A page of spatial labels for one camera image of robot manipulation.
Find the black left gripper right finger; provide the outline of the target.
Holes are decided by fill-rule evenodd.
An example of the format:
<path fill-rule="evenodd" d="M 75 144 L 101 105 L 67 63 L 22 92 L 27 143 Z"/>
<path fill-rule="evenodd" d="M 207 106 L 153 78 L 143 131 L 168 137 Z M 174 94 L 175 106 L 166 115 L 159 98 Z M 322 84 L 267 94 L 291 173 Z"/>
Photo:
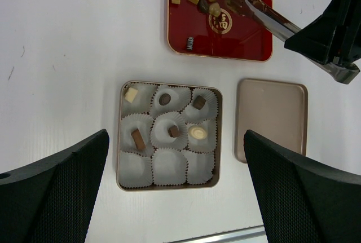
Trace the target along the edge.
<path fill-rule="evenodd" d="M 360 242 L 360 176 L 252 130 L 246 161 L 268 242 Z"/>

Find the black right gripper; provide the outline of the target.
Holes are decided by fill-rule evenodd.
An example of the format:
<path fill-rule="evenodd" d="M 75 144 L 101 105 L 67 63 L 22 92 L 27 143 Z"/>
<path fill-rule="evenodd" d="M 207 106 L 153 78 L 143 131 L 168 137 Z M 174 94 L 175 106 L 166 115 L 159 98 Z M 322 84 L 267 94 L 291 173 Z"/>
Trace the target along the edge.
<path fill-rule="evenodd" d="M 285 41 L 284 47 L 318 64 L 360 59 L 360 0 L 332 0 L 326 13 Z"/>

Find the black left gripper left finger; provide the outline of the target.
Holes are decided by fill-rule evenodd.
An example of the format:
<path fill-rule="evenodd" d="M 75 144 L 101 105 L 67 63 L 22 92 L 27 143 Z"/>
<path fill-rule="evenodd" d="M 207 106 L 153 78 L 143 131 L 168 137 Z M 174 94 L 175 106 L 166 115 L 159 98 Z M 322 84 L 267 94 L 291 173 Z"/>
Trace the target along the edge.
<path fill-rule="evenodd" d="M 1 242 L 84 242 L 109 149 L 105 129 L 1 174 Z"/>

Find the gold tin lid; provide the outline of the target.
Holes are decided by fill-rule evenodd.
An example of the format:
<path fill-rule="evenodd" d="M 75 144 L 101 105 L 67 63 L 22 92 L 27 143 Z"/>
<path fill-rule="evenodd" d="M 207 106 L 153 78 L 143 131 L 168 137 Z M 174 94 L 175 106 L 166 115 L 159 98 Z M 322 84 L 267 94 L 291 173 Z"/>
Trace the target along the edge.
<path fill-rule="evenodd" d="M 246 163 L 243 138 L 253 130 L 291 151 L 306 155 L 307 87 L 299 83 L 246 78 L 237 86 L 236 159 Z"/>

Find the metal serving tongs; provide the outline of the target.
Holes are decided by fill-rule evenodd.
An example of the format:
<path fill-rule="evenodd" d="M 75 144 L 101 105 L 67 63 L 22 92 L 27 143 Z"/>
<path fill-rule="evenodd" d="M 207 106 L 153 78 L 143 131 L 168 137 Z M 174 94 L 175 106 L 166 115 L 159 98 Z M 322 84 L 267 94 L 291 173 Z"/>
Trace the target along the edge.
<path fill-rule="evenodd" d="M 284 43 L 301 30 L 301 28 L 268 6 L 263 0 L 226 0 L 226 5 L 234 13 L 246 16 L 262 25 Z M 321 15 L 330 16 L 325 11 L 326 9 Z M 328 64 L 318 64 L 311 59 L 309 60 L 330 74 L 335 81 L 346 85 L 360 73 L 355 61 L 351 64 L 336 64 L 329 57 Z"/>

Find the brown bar chocolate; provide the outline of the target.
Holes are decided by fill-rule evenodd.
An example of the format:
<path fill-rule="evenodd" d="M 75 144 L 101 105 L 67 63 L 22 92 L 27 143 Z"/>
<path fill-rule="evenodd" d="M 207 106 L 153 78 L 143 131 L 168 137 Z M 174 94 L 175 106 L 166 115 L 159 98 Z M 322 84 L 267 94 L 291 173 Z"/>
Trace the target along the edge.
<path fill-rule="evenodd" d="M 142 138 L 142 135 L 139 131 L 139 129 L 135 129 L 131 132 L 131 137 L 135 143 L 135 147 L 137 150 L 142 151 L 146 148 L 146 144 Z"/>

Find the white oval chocolate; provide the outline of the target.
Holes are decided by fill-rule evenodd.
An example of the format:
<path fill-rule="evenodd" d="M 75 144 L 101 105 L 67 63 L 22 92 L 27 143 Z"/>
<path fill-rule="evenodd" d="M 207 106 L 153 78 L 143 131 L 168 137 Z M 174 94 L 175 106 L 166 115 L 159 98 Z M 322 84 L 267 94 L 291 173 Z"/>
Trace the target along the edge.
<path fill-rule="evenodd" d="M 197 140 L 204 140 L 208 136 L 208 132 L 203 127 L 196 125 L 189 127 L 188 134 Z"/>

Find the dark square chocolate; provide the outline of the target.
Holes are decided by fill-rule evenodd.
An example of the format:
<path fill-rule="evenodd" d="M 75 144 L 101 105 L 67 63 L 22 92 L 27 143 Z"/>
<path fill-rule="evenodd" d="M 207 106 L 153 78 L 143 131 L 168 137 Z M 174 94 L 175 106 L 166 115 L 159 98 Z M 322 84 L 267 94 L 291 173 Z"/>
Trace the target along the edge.
<path fill-rule="evenodd" d="M 204 107 L 205 103 L 206 103 L 206 99 L 203 98 L 201 95 L 198 95 L 194 99 L 192 106 L 197 110 L 201 110 Z"/>

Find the white square chocolate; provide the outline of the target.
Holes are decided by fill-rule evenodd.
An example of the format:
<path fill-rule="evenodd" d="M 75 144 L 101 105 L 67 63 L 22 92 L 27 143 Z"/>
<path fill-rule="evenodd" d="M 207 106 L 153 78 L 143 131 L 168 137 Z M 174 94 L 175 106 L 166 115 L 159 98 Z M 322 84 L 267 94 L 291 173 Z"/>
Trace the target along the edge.
<path fill-rule="evenodd" d="M 138 90 L 136 88 L 128 87 L 124 94 L 124 99 L 128 103 L 132 103 L 134 101 L 134 99 L 136 98 L 137 94 L 138 94 Z"/>

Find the gold tin box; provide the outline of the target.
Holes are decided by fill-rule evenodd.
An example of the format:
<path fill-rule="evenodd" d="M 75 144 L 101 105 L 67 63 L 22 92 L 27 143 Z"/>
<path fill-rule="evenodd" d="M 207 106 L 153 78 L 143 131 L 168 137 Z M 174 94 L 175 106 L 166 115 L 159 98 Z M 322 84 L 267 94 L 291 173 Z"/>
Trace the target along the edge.
<path fill-rule="evenodd" d="M 219 181 L 223 96 L 212 87 L 129 81 L 120 90 L 118 186 L 211 188 Z"/>

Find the dark brown cube chocolate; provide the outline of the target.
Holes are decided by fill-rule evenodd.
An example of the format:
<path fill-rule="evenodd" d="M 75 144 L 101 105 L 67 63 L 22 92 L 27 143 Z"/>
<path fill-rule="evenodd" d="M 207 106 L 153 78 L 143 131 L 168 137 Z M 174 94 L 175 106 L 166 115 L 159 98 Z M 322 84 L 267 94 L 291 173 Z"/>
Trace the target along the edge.
<path fill-rule="evenodd" d="M 173 125 L 168 129 L 168 134 L 171 138 L 177 138 L 180 136 L 180 131 L 176 125 Z"/>

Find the round dark chocolate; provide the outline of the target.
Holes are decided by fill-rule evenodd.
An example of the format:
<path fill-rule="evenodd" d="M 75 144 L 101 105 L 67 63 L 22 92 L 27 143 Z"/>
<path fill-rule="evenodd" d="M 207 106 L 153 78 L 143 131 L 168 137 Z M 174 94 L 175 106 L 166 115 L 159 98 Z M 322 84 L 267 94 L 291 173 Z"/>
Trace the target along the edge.
<path fill-rule="evenodd" d="M 170 101 L 171 101 L 171 95 L 170 94 L 164 93 L 159 97 L 159 104 L 161 106 L 168 105 L 170 103 Z"/>

